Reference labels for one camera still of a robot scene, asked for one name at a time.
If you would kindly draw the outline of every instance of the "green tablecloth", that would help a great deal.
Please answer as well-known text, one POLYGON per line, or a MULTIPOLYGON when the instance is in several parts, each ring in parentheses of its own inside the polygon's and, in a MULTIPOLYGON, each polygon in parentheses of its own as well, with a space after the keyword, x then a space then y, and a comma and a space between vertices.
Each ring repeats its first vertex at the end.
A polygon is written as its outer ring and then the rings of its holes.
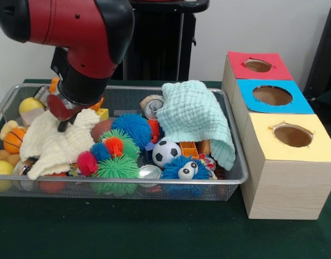
POLYGON ((228 202, 0 197, 0 258, 112 257, 331 258, 331 195, 317 221, 249 220, 239 189, 228 202))

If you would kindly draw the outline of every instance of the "cream knitted cloth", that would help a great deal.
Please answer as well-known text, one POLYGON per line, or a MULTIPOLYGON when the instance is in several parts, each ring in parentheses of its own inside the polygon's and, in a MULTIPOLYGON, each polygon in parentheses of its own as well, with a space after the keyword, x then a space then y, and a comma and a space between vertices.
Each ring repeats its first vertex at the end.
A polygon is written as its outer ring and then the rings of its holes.
POLYGON ((165 84, 164 106, 157 119, 164 140, 174 142, 211 141, 211 156, 230 170, 235 162, 235 147, 228 122, 214 94, 200 81, 165 84))
POLYGON ((91 109, 82 110, 74 125, 66 132, 58 132, 59 121, 46 111, 33 121, 27 130, 20 148, 20 158, 26 161, 39 156, 39 160, 28 172, 31 180, 39 176, 60 174, 70 170, 70 164, 78 155, 94 144, 90 131, 99 123, 100 117, 91 109))

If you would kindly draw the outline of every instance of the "white wall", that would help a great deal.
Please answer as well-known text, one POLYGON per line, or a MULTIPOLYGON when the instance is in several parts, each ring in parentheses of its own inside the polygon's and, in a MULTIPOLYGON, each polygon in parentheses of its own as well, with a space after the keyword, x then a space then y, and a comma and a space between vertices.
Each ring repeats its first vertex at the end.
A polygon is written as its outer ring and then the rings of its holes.
POLYGON ((331 0, 211 0, 197 14, 190 78, 222 80, 225 54, 278 52, 303 89, 331 0))
MULTIPOLYGON (((280 52, 304 87, 331 0, 211 0, 197 14, 191 79, 222 80, 228 50, 280 52)), ((25 78, 52 78, 53 47, 21 44, 0 30, 0 99, 25 78)))

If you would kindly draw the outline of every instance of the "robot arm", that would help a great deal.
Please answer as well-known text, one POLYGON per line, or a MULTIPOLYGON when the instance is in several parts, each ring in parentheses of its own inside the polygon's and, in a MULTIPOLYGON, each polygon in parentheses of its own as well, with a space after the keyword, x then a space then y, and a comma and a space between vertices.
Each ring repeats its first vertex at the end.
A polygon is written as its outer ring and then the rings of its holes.
POLYGON ((132 38, 128 0, 0 0, 0 26, 11 39, 56 46, 51 68, 60 77, 48 98, 61 121, 99 102, 132 38))

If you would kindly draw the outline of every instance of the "shape sorter box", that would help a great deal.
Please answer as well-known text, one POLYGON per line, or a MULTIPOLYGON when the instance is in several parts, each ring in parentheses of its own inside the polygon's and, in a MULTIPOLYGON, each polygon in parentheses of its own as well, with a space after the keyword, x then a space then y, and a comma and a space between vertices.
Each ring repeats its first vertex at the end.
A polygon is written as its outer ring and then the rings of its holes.
POLYGON ((249 112, 314 113, 279 54, 228 52, 222 89, 241 140, 249 112))
POLYGON ((232 111, 241 140, 250 112, 313 114, 294 81, 238 79, 232 111))
POLYGON ((331 191, 331 139, 315 114, 250 113, 242 145, 250 219, 319 217, 331 191))
POLYGON ((227 93, 230 103, 237 79, 293 80, 293 77, 277 53, 228 51, 222 89, 227 93))

